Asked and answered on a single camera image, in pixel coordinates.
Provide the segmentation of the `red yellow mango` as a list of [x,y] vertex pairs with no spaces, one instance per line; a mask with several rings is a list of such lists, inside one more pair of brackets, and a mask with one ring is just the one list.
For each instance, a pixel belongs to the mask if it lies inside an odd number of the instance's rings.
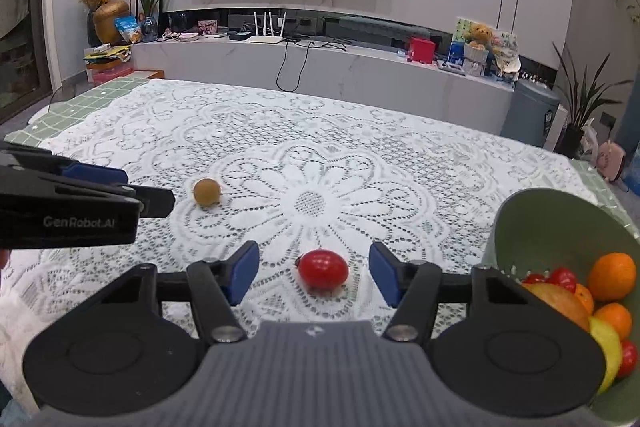
[[564,287],[547,283],[523,283],[522,286],[581,329],[590,332],[587,309],[573,293]]

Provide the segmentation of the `teddy bear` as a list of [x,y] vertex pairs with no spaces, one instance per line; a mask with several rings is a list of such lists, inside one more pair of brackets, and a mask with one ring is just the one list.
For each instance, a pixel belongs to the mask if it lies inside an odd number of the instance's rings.
[[494,38],[494,32],[489,26],[480,23],[472,23],[466,33],[465,41],[469,46],[472,46],[475,49],[484,48],[491,51],[492,38]]

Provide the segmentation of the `white wifi router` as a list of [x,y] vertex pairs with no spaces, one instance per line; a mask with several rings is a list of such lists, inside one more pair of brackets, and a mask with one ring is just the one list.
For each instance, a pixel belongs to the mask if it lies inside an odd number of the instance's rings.
[[247,38],[247,41],[260,44],[283,42],[285,23],[286,14],[275,17],[271,11],[266,11],[262,14],[262,21],[258,22],[257,13],[254,13],[254,32]]

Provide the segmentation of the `blue snack bag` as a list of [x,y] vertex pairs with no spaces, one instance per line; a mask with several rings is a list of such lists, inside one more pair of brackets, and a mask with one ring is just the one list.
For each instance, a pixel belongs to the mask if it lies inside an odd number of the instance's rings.
[[114,20],[114,26],[126,43],[136,44],[142,40],[142,31],[134,16],[117,17]]

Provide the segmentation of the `small orange in bowl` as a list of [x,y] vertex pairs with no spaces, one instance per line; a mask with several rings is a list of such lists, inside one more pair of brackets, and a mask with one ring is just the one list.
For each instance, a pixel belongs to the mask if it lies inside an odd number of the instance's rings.
[[580,301],[580,303],[584,306],[587,313],[589,315],[593,314],[594,307],[596,304],[594,303],[594,299],[590,293],[590,290],[582,284],[577,284],[575,289],[575,296]]

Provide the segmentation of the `large orange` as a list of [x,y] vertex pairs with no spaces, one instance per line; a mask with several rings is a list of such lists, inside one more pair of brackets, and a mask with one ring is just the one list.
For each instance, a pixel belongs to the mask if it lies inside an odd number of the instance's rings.
[[634,259],[624,253],[609,253],[593,263],[587,286],[594,299],[607,303],[625,298],[634,289],[636,278]]

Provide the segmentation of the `white lace tablecloth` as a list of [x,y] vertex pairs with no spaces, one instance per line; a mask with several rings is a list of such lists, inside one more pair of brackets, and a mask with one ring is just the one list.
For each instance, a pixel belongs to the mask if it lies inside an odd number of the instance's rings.
[[[405,259],[449,272],[480,262],[511,194],[591,193],[559,155],[434,119],[327,98],[176,80],[150,80],[39,145],[119,168],[165,187],[176,205],[140,222],[125,246],[20,251],[2,273],[1,380],[27,413],[22,374],[41,329],[134,265],[162,272],[224,259],[247,241],[260,268],[236,315],[249,331],[272,321],[390,317],[367,268],[380,241]],[[213,179],[220,202],[199,206],[194,184]],[[334,291],[307,286],[298,257],[326,249],[348,264]]]

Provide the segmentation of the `green checked table mat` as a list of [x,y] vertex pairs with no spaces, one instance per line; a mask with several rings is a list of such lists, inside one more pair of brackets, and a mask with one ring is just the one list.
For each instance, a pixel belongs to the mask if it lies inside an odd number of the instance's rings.
[[91,114],[109,106],[116,98],[127,95],[151,79],[163,79],[159,70],[136,70],[132,74],[99,84],[70,101],[54,102],[52,107],[40,109],[32,123],[23,129],[3,135],[2,139],[27,146],[37,146],[43,140],[57,136],[80,124]]

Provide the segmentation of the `grey blue trash bin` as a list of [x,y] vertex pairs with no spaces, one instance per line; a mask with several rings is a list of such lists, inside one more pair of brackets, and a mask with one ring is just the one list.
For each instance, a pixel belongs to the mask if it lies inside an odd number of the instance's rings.
[[560,98],[544,84],[527,79],[514,83],[511,103],[500,135],[503,138],[543,147]]

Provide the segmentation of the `red box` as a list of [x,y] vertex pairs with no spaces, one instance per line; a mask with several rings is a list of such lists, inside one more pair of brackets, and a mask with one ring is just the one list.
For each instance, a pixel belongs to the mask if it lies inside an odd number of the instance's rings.
[[435,57],[436,43],[429,38],[412,36],[409,39],[408,61],[420,64],[432,64]]

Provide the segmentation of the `yellow lemon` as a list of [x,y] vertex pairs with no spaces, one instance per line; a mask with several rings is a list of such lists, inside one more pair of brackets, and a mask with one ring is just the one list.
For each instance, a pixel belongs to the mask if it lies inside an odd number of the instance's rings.
[[589,327],[592,338],[597,341],[605,358],[605,373],[598,390],[598,395],[602,395],[612,386],[622,365],[622,342],[614,327],[607,321],[597,317],[589,317]]

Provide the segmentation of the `red cherry tomato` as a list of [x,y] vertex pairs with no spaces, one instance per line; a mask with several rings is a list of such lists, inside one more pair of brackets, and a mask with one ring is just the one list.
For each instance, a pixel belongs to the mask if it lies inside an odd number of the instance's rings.
[[302,281],[309,287],[334,291],[346,282],[347,262],[334,251],[316,249],[296,259],[295,265]]
[[578,284],[575,273],[564,267],[559,267],[553,270],[546,278],[546,282],[548,284],[563,287],[572,294],[576,291]]

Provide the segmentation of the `brown kiwi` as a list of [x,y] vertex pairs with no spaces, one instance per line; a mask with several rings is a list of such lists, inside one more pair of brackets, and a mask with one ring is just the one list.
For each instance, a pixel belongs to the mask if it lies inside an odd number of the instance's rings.
[[192,190],[195,202],[201,207],[218,205],[220,202],[221,187],[213,179],[201,179],[194,184]]

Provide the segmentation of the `green potted plant right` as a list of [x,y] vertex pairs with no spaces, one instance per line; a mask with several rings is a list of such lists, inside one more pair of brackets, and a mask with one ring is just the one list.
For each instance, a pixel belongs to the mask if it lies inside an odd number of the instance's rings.
[[614,100],[608,95],[613,89],[630,86],[632,79],[618,80],[606,83],[600,80],[611,54],[608,54],[600,63],[596,71],[590,75],[588,67],[578,74],[573,55],[567,51],[567,60],[559,51],[555,43],[552,43],[554,52],[560,61],[561,72],[565,75],[566,83],[557,83],[564,101],[567,103],[567,124],[561,135],[561,140],[556,151],[570,159],[575,159],[578,153],[582,137],[585,135],[585,125],[592,114],[600,107],[620,105],[622,101]]

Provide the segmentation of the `golden vase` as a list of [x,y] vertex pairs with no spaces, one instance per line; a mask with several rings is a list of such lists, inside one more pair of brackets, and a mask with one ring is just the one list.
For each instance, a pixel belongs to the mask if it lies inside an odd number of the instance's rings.
[[118,43],[122,38],[115,27],[116,18],[130,14],[129,4],[126,1],[109,1],[100,5],[93,13],[93,25],[96,36],[103,44]]

